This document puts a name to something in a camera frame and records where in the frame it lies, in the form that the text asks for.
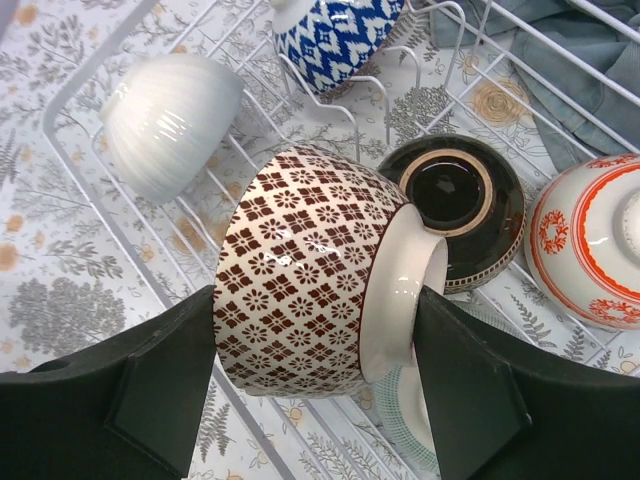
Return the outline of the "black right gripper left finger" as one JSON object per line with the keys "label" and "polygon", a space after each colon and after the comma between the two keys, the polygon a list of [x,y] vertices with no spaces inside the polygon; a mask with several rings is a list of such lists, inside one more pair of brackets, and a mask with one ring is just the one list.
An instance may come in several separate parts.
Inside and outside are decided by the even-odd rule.
{"label": "black right gripper left finger", "polygon": [[27,373],[3,373],[2,478],[187,477],[216,355],[213,291]]}

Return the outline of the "plain white ribbed bowl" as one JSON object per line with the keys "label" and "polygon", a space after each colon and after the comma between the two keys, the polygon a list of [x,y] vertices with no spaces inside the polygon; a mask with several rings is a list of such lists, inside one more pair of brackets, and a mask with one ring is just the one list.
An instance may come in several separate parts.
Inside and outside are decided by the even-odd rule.
{"label": "plain white ribbed bowl", "polygon": [[200,55],[135,63],[99,113],[120,178],[150,202],[173,200],[218,149],[244,87],[229,67]]}

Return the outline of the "brown floral pattern bowl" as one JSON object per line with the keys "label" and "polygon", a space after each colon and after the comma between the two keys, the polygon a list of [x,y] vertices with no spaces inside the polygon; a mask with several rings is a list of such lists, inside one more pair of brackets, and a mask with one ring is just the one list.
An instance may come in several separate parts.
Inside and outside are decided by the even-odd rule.
{"label": "brown floral pattern bowl", "polygon": [[350,395],[415,364],[420,292],[442,292],[446,240],[375,170],[313,145],[273,157],[226,230],[217,352],[252,396]]}

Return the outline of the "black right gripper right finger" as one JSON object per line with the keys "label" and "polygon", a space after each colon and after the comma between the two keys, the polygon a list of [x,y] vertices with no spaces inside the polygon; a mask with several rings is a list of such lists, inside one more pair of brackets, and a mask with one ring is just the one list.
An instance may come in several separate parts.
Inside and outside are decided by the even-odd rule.
{"label": "black right gripper right finger", "polygon": [[428,287],[414,342],[442,478],[638,478],[638,378],[550,354]]}

